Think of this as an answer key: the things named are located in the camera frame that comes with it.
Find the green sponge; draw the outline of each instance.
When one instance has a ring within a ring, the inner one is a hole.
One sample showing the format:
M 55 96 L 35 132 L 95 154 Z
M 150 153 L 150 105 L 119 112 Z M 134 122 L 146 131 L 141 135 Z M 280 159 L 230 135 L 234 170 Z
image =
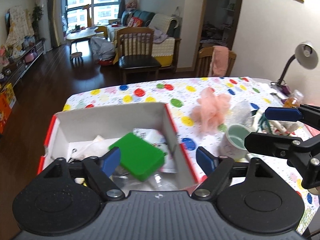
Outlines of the green sponge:
M 128 133 L 109 147 L 119 147 L 120 165 L 140 181 L 146 180 L 164 165 L 164 152 L 133 133 Z

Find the lamp shade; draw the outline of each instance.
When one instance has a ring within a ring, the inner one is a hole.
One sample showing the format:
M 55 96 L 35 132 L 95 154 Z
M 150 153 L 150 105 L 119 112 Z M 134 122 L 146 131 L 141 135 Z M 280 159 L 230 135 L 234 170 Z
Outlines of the lamp shade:
M 294 56 L 299 64 L 306 69 L 314 69 L 318 65 L 318 54 L 313 48 L 311 41 L 300 43 L 296 47 Z

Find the small round stool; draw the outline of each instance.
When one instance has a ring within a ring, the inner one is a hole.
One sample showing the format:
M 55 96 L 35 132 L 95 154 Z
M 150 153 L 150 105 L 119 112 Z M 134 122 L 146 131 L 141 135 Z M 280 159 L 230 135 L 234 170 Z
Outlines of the small round stool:
M 83 63 L 83 58 L 82 58 L 82 52 L 75 52 L 75 53 L 71 53 L 70 54 L 70 61 L 73 64 L 73 59 L 75 58 L 75 63 L 76 63 L 76 59 L 78 59 L 79 63 L 80 63 L 80 59 Z

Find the lamp neck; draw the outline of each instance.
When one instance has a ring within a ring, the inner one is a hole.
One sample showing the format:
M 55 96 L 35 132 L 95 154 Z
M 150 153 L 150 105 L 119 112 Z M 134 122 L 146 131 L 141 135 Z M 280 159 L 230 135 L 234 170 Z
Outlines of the lamp neck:
M 283 78 L 284 78 L 285 74 L 287 73 L 287 70 L 288 70 L 291 62 L 292 62 L 295 58 L 296 58 L 295 55 L 292 55 L 291 58 L 289 58 L 287 64 L 285 65 L 285 67 L 284 67 L 284 69 L 283 69 L 283 71 L 282 71 L 281 77 L 279 78 L 279 80 L 278 80 L 278 82 L 277 82 L 277 85 L 278 85 L 278 86 L 281 85 L 281 83 L 282 83 L 282 81 L 283 81 Z

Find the pink mesh sponge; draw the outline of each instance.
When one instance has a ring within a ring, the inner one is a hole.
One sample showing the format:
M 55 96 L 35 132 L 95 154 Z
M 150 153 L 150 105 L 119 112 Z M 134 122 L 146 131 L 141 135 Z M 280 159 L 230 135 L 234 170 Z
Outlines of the pink mesh sponge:
M 195 122 L 201 122 L 201 132 L 215 133 L 218 126 L 224 123 L 225 115 L 230 108 L 231 96 L 216 96 L 210 87 L 202 90 L 200 95 L 201 98 L 197 100 L 200 106 L 192 109 L 191 118 Z

